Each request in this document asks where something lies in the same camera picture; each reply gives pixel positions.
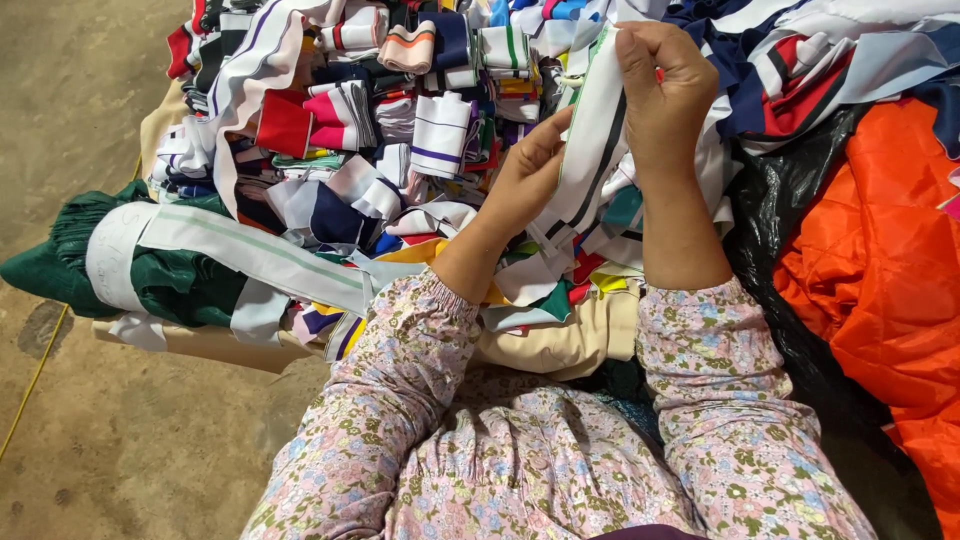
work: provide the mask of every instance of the hand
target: hand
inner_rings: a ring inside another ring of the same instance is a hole
[[[572,106],[558,110],[507,154],[487,200],[474,218],[504,245],[540,215],[557,190],[564,161],[560,134],[570,127],[572,117]]]
[[[690,36],[676,25],[615,25],[616,55],[627,96],[627,138],[640,190],[693,181],[693,154],[713,103],[719,75]],[[663,68],[657,83],[656,66]]]

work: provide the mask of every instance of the pink floral sleeve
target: pink floral sleeve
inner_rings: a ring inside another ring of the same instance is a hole
[[[636,353],[658,392],[666,458],[712,538],[876,538],[820,450],[812,409],[788,401],[763,311],[736,278],[649,288]]]
[[[437,429],[480,331],[477,306],[427,269],[374,299],[350,355],[276,455],[242,538],[366,538],[384,528],[404,457]]]

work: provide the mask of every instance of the floral shirt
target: floral shirt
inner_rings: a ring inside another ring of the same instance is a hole
[[[636,353],[661,453],[590,394],[466,373],[477,306],[431,270],[373,302],[243,538],[590,538],[664,524],[709,538],[875,538],[786,398],[763,313],[734,279],[648,288]]]

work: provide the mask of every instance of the orange quilted fabric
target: orange quilted fabric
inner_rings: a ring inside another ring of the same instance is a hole
[[[936,110],[877,105],[774,270],[844,373],[890,406],[947,539],[960,539],[960,222]]]

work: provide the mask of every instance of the person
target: person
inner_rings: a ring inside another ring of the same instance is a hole
[[[432,268],[375,298],[243,538],[875,538],[818,446],[814,412],[789,401],[697,185],[716,70],[674,25],[618,26],[645,205],[636,355],[658,394],[662,453],[589,393],[467,371],[494,266],[556,188],[572,116],[561,110],[510,151]]]

